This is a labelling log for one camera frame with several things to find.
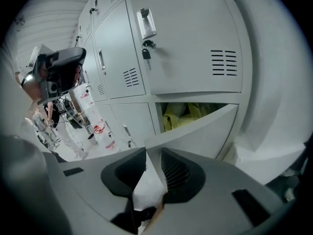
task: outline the metal locker cabinet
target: metal locker cabinet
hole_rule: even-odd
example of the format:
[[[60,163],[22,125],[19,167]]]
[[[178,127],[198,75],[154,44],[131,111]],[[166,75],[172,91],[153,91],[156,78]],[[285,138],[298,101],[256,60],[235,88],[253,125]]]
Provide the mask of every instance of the metal locker cabinet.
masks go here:
[[[119,0],[94,0],[92,5],[92,7],[95,8],[95,11],[92,13],[93,27],[96,27],[107,11],[118,1]]]
[[[107,100],[103,85],[100,80],[99,71],[93,52],[92,38],[88,40],[85,45],[87,51],[85,61],[83,64],[84,78],[89,85],[88,89],[95,102]]]
[[[215,159],[228,137],[237,109],[238,105],[228,104],[185,126],[146,139],[145,147],[179,149]]]
[[[145,94],[125,1],[102,21],[94,37],[108,97]]]
[[[224,0],[131,0],[131,4],[141,43],[145,39],[139,21],[149,31],[151,14],[156,27],[156,35],[149,38],[156,43],[148,48],[151,70],[146,65],[151,94],[241,91],[241,46]]]
[[[145,139],[155,136],[147,103],[114,104],[112,109],[132,148],[144,147]]]
[[[88,0],[78,19],[79,47],[83,47],[85,45],[89,35],[91,34],[91,15],[89,12],[90,8],[91,0]]]
[[[112,131],[113,138],[118,147],[122,151],[129,150],[129,147],[127,145],[127,138],[122,132],[122,129],[120,128],[120,125],[115,118],[111,106],[109,104],[96,104],[96,106],[104,123]]]

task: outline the corrugated ceiling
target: corrugated ceiling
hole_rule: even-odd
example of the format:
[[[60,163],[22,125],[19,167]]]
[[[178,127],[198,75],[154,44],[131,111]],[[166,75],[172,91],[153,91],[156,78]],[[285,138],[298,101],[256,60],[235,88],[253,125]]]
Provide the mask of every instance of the corrugated ceiling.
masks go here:
[[[18,61],[22,75],[30,71],[28,65],[34,46],[46,45],[52,50],[70,47],[78,18],[88,0],[29,0],[20,11]]]

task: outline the white plastic container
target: white plastic container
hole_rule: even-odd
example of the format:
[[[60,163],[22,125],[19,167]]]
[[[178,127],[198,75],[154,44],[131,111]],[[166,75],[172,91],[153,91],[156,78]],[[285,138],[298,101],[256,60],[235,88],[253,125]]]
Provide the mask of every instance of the white plastic container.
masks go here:
[[[111,135],[111,132],[106,130],[106,126],[103,125],[100,127],[99,125],[95,125],[94,128],[94,137],[99,143],[100,147],[103,147],[106,151],[110,153],[116,153],[121,151],[119,147],[116,145],[116,142]]]

